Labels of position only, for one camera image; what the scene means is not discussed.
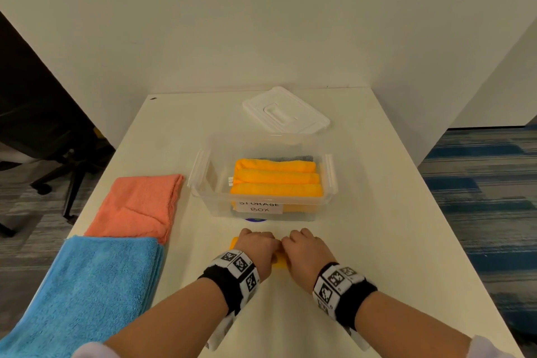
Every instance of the wristband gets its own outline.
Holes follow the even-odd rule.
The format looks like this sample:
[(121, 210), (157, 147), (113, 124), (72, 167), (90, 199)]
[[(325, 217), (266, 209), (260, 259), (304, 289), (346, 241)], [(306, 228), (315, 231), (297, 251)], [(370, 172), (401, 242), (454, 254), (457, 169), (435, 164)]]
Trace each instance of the wristband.
[(218, 324), (205, 346), (214, 351), (232, 327), (241, 309), (246, 306), (259, 287), (257, 268), (241, 251), (231, 249), (214, 259), (198, 278), (211, 279), (222, 291), (228, 314)]
[(369, 346), (356, 332), (354, 318), (362, 302), (375, 291), (376, 286), (354, 269), (331, 262), (319, 272), (313, 299), (321, 310), (345, 328), (362, 350), (366, 350)]

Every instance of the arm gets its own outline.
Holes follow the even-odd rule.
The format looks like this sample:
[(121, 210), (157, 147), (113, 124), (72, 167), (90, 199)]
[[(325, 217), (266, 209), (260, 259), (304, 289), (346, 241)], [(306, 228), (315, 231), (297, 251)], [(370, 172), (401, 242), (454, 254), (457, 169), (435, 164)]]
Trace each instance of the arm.
[[(279, 246), (270, 232), (243, 229), (234, 249), (252, 260), (262, 282), (270, 276)], [(121, 358), (194, 358), (228, 310), (220, 288), (203, 277), (158, 303), (104, 344)]]
[[(336, 258), (304, 228), (281, 240), (291, 276), (309, 294), (321, 269)], [(383, 358), (465, 358), (470, 338), (379, 291), (360, 305), (354, 326)]]

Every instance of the white wall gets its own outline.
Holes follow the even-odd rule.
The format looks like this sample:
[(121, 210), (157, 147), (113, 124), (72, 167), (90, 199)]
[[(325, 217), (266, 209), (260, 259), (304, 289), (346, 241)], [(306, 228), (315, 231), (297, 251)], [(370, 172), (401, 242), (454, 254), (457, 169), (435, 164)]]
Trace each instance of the white wall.
[(370, 84), (416, 163), (537, 0), (0, 0), (113, 144), (149, 91)]
[(537, 20), (455, 119), (453, 128), (520, 126), (537, 115)]

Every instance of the white sleeve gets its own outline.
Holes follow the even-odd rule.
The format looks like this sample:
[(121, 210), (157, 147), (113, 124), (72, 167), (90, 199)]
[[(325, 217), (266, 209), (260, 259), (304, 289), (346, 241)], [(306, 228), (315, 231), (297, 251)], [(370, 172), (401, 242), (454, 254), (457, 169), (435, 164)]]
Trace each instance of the white sleeve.
[(500, 351), (485, 337), (476, 335), (470, 343), (467, 358), (514, 358), (511, 354)]
[(78, 348), (71, 358), (120, 358), (113, 349), (99, 342), (88, 342)]

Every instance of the carpeted floor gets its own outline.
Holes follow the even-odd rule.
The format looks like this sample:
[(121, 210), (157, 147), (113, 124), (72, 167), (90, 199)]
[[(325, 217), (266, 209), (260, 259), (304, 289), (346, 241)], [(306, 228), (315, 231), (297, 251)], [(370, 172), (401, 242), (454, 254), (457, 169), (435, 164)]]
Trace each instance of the carpeted floor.
[(537, 128), (447, 131), (419, 170), (507, 324), (537, 334)]
[[(0, 220), (17, 231), (13, 238), (0, 236), (0, 338), (23, 315), (71, 230), (61, 216), (69, 176), (52, 181), (53, 191), (44, 196), (29, 186), (57, 166), (39, 161), (0, 171)], [(99, 178), (86, 174), (72, 213), (82, 210)]]

